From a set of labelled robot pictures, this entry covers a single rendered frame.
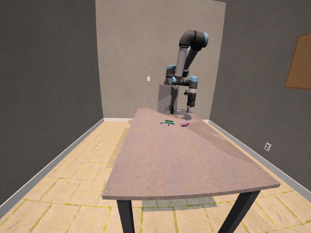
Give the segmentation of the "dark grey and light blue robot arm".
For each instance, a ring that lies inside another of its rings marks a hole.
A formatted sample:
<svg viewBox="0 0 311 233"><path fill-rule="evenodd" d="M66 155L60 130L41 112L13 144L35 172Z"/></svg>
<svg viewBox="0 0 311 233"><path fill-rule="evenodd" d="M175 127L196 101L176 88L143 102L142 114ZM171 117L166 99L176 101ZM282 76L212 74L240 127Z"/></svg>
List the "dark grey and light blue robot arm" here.
<svg viewBox="0 0 311 233"><path fill-rule="evenodd" d="M189 75L189 67L198 51L208 44L208 34L205 32L188 30L179 41L179 53L176 65L169 65L166 69L166 79L164 85L182 85L197 89L198 77ZM188 48L190 47L189 51ZM188 51L188 53L187 53Z"/></svg>

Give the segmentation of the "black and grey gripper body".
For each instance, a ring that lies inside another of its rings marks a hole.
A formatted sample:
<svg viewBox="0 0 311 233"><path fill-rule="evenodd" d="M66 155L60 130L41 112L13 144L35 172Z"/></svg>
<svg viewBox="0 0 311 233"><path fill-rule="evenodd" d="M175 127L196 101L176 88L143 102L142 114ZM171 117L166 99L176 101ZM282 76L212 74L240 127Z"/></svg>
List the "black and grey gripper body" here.
<svg viewBox="0 0 311 233"><path fill-rule="evenodd" d="M197 89L191 89L189 88L189 92L184 92L184 95L189 95L188 96L188 102L187 106L194 107L195 106L195 99L196 99L196 91Z"/></svg>

